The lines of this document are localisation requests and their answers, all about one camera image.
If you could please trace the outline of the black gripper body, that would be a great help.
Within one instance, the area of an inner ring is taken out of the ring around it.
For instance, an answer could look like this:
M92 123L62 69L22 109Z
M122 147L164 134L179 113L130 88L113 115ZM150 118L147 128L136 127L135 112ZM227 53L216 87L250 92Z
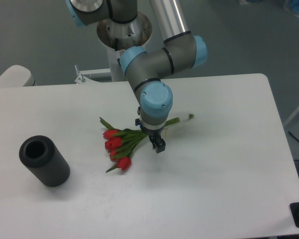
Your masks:
M138 118L135 119L135 125L147 134L152 141L163 141L161 132L167 120L167 115L162 117L153 117L147 114L140 106L137 109Z

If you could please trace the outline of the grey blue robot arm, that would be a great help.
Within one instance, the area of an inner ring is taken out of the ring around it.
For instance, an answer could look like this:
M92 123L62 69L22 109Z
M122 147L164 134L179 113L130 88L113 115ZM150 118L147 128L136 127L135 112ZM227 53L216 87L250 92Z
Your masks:
M154 150L165 150L161 132L172 107L172 91L162 79L191 69L207 59L207 46L191 33L178 0L152 0L150 5L163 38L163 48L146 52L151 23L135 0L69 0L78 26L97 24L99 40L115 52L114 62L139 103L136 124L149 136Z

